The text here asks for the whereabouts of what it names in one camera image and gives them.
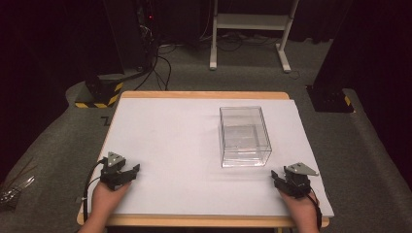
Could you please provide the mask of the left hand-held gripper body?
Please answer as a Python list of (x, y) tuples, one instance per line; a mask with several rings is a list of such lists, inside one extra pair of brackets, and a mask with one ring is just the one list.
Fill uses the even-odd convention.
[(101, 170), (100, 181), (107, 185), (111, 190), (117, 186), (124, 185), (134, 179), (134, 171), (129, 170), (122, 172), (126, 159), (114, 152), (109, 151), (108, 156), (104, 158), (103, 168)]

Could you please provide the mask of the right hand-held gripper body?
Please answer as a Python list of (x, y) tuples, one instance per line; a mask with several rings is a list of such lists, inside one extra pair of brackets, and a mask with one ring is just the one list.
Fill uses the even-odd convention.
[(309, 176), (318, 176), (319, 173), (302, 162), (297, 162), (284, 167), (285, 181), (283, 188), (278, 188), (289, 196), (302, 198), (312, 190)]

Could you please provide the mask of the person's left hand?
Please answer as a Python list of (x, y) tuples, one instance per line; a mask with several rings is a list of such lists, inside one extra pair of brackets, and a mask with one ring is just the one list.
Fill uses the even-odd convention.
[(92, 209), (89, 218), (107, 220), (130, 186), (131, 183), (126, 183), (118, 189), (112, 190), (104, 183), (99, 182), (92, 193)]

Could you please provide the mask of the person's right hand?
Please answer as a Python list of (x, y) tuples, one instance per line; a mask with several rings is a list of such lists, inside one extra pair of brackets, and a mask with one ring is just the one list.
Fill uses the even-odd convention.
[(294, 198), (280, 191), (291, 217), (297, 226), (317, 227), (317, 212), (315, 208), (315, 194), (310, 192), (307, 197)]

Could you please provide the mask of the clear plastic box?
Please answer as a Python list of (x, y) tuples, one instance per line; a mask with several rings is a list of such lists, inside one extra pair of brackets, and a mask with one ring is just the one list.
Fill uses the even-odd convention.
[(260, 167), (272, 147), (260, 106), (220, 107), (223, 167)]

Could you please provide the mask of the black stand base striped edge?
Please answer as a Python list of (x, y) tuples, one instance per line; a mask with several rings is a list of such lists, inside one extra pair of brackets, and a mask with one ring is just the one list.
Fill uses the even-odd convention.
[(77, 108), (111, 108), (120, 96), (123, 81), (100, 80), (95, 75), (89, 75), (79, 92), (75, 106)]

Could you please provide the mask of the clear plastic wrap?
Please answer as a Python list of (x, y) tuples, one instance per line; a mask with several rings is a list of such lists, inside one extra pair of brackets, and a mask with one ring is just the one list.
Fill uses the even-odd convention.
[(36, 168), (32, 161), (30, 158), (13, 178), (0, 187), (0, 212), (14, 210), (21, 193), (35, 181), (35, 176), (26, 178)]

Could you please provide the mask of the white metal stand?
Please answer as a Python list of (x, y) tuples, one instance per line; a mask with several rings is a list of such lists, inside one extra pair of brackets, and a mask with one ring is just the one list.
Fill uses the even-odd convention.
[(223, 14), (219, 12), (219, 0), (213, 3), (213, 26), (212, 42), (210, 51), (209, 69), (216, 70), (218, 67), (218, 47), (217, 36), (219, 29), (241, 29), (241, 30), (264, 30), (264, 31), (282, 31), (282, 39), (279, 44), (275, 45), (283, 71), (290, 73), (291, 65), (288, 62), (285, 46), (289, 38), (295, 12), (299, 0), (292, 0), (290, 12), (283, 16), (274, 15), (248, 15), (248, 14)]

